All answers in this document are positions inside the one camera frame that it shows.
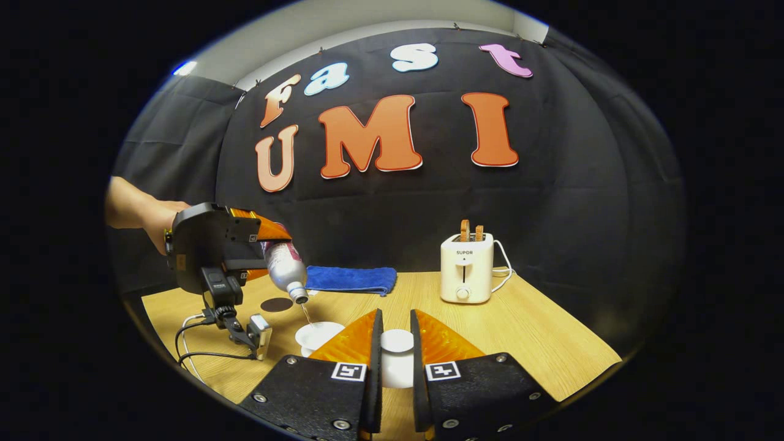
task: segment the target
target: toaster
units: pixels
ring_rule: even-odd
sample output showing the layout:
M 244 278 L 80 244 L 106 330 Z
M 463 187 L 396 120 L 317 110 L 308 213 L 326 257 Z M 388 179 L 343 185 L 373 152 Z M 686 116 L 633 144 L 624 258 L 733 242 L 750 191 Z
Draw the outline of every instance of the toaster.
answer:
M 484 303 L 492 292 L 493 237 L 453 235 L 441 244 L 441 299 L 451 303 Z

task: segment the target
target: silver bottle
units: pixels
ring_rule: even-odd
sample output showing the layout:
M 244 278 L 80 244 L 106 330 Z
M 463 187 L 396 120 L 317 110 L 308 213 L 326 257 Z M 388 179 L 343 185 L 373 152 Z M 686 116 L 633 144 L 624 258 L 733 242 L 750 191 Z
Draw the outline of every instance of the silver bottle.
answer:
M 294 245 L 291 242 L 266 241 L 261 242 L 261 250 L 264 260 L 267 261 L 272 283 L 278 289 L 289 293 L 294 303 L 307 302 L 307 269 Z

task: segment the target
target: black circle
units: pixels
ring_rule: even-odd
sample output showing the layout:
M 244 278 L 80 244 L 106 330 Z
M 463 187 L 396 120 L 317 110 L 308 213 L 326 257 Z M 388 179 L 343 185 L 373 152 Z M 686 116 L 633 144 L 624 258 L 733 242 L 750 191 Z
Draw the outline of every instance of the black circle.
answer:
M 276 297 L 274 299 L 265 300 L 261 304 L 261 309 L 266 312 L 281 312 L 289 309 L 294 305 L 291 299 L 286 297 Z

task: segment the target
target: white saucer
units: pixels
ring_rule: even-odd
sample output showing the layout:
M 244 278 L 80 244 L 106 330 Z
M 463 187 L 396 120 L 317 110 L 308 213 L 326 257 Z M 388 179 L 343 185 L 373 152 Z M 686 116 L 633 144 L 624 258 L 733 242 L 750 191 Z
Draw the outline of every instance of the white saucer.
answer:
M 313 325 L 307 324 L 299 328 L 296 334 L 294 334 L 294 340 L 302 347 L 299 353 L 303 357 L 309 357 L 310 354 L 344 329 L 346 327 L 340 323 L 316 322 Z

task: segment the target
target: screw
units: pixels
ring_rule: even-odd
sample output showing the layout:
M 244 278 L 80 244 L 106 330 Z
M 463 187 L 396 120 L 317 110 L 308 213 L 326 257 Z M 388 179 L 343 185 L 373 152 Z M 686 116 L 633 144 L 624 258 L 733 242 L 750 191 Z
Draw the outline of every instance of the screw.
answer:
M 332 425 L 339 430 L 346 430 L 351 427 L 348 421 L 345 420 L 334 420 Z

